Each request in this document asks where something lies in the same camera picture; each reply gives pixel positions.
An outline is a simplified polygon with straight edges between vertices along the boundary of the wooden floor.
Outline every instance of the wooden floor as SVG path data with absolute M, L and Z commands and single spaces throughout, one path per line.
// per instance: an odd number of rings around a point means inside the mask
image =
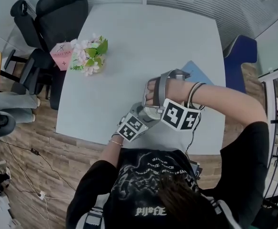
M 248 94 L 264 103 L 264 90 L 257 80 L 255 68 L 244 65 L 243 74 Z M 9 90 L 10 84 L 9 81 L 1 78 L 0 90 Z M 12 134 L 1 140 L 11 144 L 9 145 L 11 151 L 37 192 L 44 191 L 47 197 L 72 199 L 74 190 L 63 179 L 76 188 L 85 172 L 98 159 L 103 146 L 55 133 L 57 111 L 52 110 L 49 102 L 43 97 L 44 93 L 41 93 L 41 106 L 34 111 L 36 121 L 17 125 Z M 223 146 L 231 143 L 241 131 L 241 125 L 226 119 Z M 9 146 L 0 142 L 0 160 L 6 160 L 11 170 L 12 182 L 5 192 L 10 200 L 14 218 L 24 229 L 64 228 L 66 209 L 70 201 L 47 198 L 49 212 L 47 213 L 45 200 L 41 201 L 33 193 L 33 189 L 13 159 Z M 63 179 L 52 171 L 41 156 L 19 147 L 38 150 Z M 199 181 L 200 187 L 214 187 L 220 179 L 220 156 L 191 156 L 191 158 L 198 161 L 204 169 Z

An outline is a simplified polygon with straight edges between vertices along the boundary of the white table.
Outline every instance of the white table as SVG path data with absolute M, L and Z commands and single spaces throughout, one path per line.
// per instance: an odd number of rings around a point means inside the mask
M 171 8 L 106 4 L 94 6 L 79 40 L 92 34 L 108 39 L 107 65 L 101 74 L 84 76 L 68 70 L 62 89 L 56 132 L 107 144 L 121 117 L 141 101 L 150 78 L 188 61 L 215 84 L 225 86 L 224 60 L 215 20 Z M 190 154 L 219 154 L 225 117 L 202 113 Z M 163 123 L 125 147 L 163 145 L 184 150 L 191 133 L 175 132 Z

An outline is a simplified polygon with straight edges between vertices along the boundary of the blue folder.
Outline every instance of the blue folder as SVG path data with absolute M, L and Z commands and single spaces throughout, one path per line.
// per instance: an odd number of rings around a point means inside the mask
M 186 79 L 188 82 L 204 82 L 208 85 L 214 85 L 193 61 L 187 62 L 181 70 L 191 74 L 191 77 Z

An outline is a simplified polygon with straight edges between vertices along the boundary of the pink card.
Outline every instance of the pink card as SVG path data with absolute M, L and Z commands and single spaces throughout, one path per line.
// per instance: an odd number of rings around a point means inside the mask
M 61 71 L 66 71 L 72 58 L 73 49 L 70 42 L 56 44 L 50 54 Z

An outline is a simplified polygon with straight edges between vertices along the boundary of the black t-shirt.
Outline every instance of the black t-shirt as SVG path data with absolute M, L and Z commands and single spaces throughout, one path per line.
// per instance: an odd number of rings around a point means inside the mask
M 242 228 L 248 228 L 260 209 L 267 175 L 268 125 L 252 123 L 221 150 L 222 176 L 214 189 L 198 188 L 186 156 L 179 150 L 123 149 L 118 168 L 100 160 L 81 179 L 68 207 L 66 227 L 76 227 L 100 194 L 110 193 L 103 208 L 105 228 L 172 228 L 174 219 L 157 196 L 160 174 L 184 174 L 193 191 L 221 199 Z

